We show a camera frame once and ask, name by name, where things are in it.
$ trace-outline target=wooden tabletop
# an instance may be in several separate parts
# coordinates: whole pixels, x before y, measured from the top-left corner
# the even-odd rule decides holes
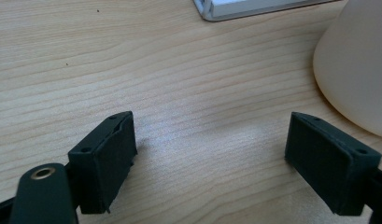
[[[192,0],[0,1],[0,202],[109,115],[136,156],[111,214],[80,223],[367,223],[284,161],[290,112],[382,153],[318,90],[312,56],[346,1],[223,22]]]

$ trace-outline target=screw hole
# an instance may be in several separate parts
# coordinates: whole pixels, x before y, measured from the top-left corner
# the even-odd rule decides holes
[[[34,180],[45,179],[46,177],[52,175],[55,171],[56,169],[54,169],[53,167],[45,167],[33,172],[31,178]]]
[[[84,147],[83,149],[81,149],[80,151],[85,153],[85,152],[90,152],[92,149],[90,147]]]
[[[367,154],[368,152],[365,149],[358,148],[356,149],[360,154]]]

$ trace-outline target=wood grain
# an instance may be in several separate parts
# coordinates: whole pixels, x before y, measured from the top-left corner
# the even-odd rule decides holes
[[[191,0],[0,1],[0,202],[105,117],[134,112],[139,155],[112,213],[80,223],[367,223],[338,217],[283,160],[291,111],[382,153],[313,78],[346,2],[202,21]]]

